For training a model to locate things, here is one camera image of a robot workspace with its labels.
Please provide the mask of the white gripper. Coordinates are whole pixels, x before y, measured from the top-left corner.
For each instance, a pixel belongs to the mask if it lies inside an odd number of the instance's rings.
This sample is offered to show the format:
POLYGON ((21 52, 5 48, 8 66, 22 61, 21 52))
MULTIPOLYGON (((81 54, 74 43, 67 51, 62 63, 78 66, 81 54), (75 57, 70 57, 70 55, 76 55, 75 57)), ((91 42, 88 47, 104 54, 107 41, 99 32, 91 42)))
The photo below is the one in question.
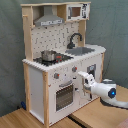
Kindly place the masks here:
POLYGON ((78 72, 79 80, 79 93, 81 97, 85 97, 87 93, 91 94, 92 85, 95 83, 95 79, 92 74, 87 72, 78 72))

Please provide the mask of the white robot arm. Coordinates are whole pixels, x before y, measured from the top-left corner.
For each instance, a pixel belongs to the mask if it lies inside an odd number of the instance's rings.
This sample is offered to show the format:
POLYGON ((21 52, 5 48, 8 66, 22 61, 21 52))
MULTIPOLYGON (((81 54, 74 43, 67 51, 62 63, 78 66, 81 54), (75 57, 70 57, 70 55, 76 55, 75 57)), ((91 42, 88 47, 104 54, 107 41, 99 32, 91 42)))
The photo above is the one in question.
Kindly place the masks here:
POLYGON ((110 79, 104 79, 98 83, 92 74, 87 72, 78 72, 79 92, 82 98, 86 93, 97 95, 100 102, 105 106, 112 106, 128 110, 128 102, 118 101, 116 99, 116 83, 110 79))

